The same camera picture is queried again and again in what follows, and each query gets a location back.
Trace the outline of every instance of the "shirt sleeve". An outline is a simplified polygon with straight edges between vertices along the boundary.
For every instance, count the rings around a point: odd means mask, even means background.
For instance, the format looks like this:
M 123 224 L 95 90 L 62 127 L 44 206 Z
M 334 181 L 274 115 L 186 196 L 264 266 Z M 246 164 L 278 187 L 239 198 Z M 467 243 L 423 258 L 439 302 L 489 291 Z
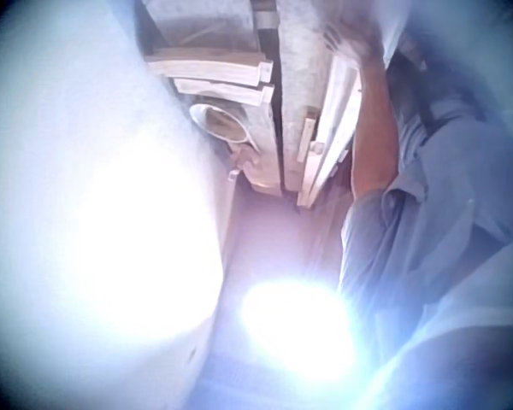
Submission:
M 394 201 L 392 193 L 372 190 L 351 205 L 342 228 L 344 254 L 339 284 L 342 294 L 362 289 L 380 259 L 380 249 L 392 223 L 392 214 L 384 213 L 383 204 L 390 201 Z

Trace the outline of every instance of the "wall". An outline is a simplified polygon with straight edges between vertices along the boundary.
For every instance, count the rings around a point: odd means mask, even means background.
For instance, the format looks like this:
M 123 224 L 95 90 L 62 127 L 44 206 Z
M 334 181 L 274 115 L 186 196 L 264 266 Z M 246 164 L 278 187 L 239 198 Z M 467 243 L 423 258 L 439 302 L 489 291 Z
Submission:
M 23 408 L 177 408 L 203 363 L 227 173 L 132 23 L 105 1 L 0 21 L 0 387 Z

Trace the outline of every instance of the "wooden board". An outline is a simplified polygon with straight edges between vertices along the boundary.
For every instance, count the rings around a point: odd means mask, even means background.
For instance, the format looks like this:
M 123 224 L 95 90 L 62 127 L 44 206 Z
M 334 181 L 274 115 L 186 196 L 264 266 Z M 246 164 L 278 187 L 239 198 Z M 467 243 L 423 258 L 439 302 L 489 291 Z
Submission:
M 304 119 L 304 127 L 302 128 L 302 136 L 300 137 L 300 146 L 298 147 L 297 161 L 304 163 L 310 141 L 314 137 L 315 124 L 317 122 L 317 110 L 308 107 L 306 111 L 306 118 Z
M 154 74 L 257 86 L 268 83 L 273 63 L 261 53 L 211 48 L 160 49 L 145 57 Z
M 333 133 L 338 127 L 342 111 L 350 97 L 349 91 L 353 86 L 354 73 L 355 70 L 350 68 L 346 61 L 337 56 L 333 57 L 327 85 L 327 94 L 315 135 L 316 142 L 323 144 L 325 148 L 327 148 L 333 138 Z M 310 196 L 310 190 L 320 170 L 321 163 L 317 167 L 313 167 L 312 165 L 311 170 L 307 169 L 307 167 L 308 164 L 306 164 L 306 169 L 304 169 L 304 181 L 308 182 L 308 184 L 303 185 L 303 191 L 304 189 L 308 190 L 303 193 L 303 197 L 305 198 Z
M 310 149 L 308 150 L 308 156 L 306 157 L 304 178 L 302 180 L 302 190 L 298 193 L 297 205 L 299 207 L 310 207 L 308 203 L 308 194 L 310 193 L 311 185 L 314 182 L 313 176 L 321 164 L 324 149 L 324 143 L 318 143 L 316 141 L 312 141 L 310 143 Z
M 244 87 L 203 79 L 174 79 L 174 85 L 182 94 L 215 97 L 255 107 L 259 107 L 263 103 L 269 104 L 274 94 L 274 86 L 265 84 L 260 84 L 257 87 Z

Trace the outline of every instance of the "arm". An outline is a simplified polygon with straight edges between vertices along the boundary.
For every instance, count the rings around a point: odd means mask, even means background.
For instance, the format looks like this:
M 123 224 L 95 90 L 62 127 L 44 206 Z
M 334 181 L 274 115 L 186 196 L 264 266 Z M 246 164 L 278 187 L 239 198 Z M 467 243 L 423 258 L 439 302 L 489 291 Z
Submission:
M 384 190 L 398 174 L 398 129 L 387 89 L 380 31 L 369 22 L 340 22 L 328 27 L 325 40 L 330 50 L 355 63 L 361 75 L 363 98 L 351 171 L 351 188 L 357 199 L 371 190 Z
M 361 67 L 363 99 L 353 144 L 351 188 L 354 198 L 384 190 L 397 177 L 398 130 L 380 60 Z

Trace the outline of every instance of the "hand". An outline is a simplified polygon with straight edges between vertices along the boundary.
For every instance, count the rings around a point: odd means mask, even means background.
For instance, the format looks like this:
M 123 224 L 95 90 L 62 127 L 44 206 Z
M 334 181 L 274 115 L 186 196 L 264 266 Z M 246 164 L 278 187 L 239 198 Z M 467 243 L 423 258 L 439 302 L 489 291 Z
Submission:
M 324 33 L 328 49 L 338 56 L 353 62 L 358 68 L 364 68 L 375 63 L 382 63 L 384 46 L 380 28 L 370 20 L 359 20 L 346 23 L 327 24 Z

